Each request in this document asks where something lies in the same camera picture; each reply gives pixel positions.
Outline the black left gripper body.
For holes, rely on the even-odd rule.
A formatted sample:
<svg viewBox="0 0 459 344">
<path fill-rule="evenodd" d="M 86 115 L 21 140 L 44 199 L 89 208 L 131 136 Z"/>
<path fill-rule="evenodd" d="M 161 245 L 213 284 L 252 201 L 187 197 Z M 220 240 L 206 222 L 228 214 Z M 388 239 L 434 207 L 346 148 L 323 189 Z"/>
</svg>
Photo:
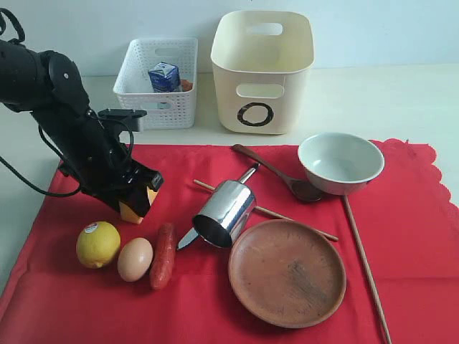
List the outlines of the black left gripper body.
<svg viewBox="0 0 459 344">
<path fill-rule="evenodd" d="M 103 199 L 103 187 L 132 181 L 132 148 L 98 120 L 91 107 L 76 113 L 71 107 L 31 111 L 65 157 L 66 166 L 84 193 Z"/>
</svg>

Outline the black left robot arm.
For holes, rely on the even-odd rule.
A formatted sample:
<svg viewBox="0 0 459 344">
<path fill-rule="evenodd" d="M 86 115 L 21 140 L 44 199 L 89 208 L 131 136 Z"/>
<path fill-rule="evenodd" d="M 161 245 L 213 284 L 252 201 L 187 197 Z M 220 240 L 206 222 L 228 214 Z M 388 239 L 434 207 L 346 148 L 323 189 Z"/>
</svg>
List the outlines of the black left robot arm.
<svg viewBox="0 0 459 344">
<path fill-rule="evenodd" d="M 19 44 L 1 42 L 1 103 L 31 113 L 41 134 L 60 150 L 59 170 L 72 176 L 80 191 L 119 213 L 147 215 L 162 175 L 133 160 L 133 145 L 119 139 L 131 132 L 131 120 L 144 110 L 95 112 L 82 86 L 76 64 L 63 54 L 36 53 Z"/>
</svg>

